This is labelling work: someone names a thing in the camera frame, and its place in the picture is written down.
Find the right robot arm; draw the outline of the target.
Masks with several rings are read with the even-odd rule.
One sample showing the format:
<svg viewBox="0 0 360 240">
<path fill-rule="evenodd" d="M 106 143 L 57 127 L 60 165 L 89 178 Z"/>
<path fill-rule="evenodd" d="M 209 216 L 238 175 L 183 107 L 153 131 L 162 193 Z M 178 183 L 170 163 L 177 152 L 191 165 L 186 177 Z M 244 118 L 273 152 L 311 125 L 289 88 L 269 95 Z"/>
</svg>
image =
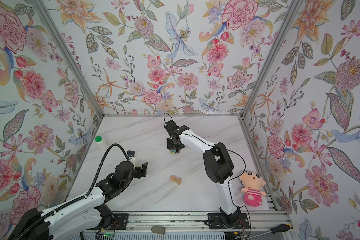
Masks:
<svg viewBox="0 0 360 240">
<path fill-rule="evenodd" d="M 179 127 L 173 120 L 165 122 L 164 128 L 169 134 L 167 149 L 178 154 L 181 149 L 190 147 L 202 153 L 208 178 L 216 184 L 222 222 L 231 227 L 239 220 L 241 209 L 235 206 L 230 192 L 229 180 L 232 179 L 234 163 L 223 143 L 212 143 L 196 135 L 189 127 Z"/>
</svg>

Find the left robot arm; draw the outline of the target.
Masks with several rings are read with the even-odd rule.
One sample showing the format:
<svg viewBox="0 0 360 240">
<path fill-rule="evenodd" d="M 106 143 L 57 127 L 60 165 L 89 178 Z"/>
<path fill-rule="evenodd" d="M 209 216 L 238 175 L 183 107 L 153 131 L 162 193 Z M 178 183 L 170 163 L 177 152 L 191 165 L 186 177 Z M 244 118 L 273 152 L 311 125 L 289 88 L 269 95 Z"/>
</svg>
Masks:
<svg viewBox="0 0 360 240">
<path fill-rule="evenodd" d="M 27 211 L 9 239 L 65 240 L 88 229 L 109 227 L 115 218 L 106 203 L 119 196 L 133 179 L 146 177 L 147 167 L 148 163 L 136 167 L 123 161 L 91 191 L 43 211 Z"/>
</svg>

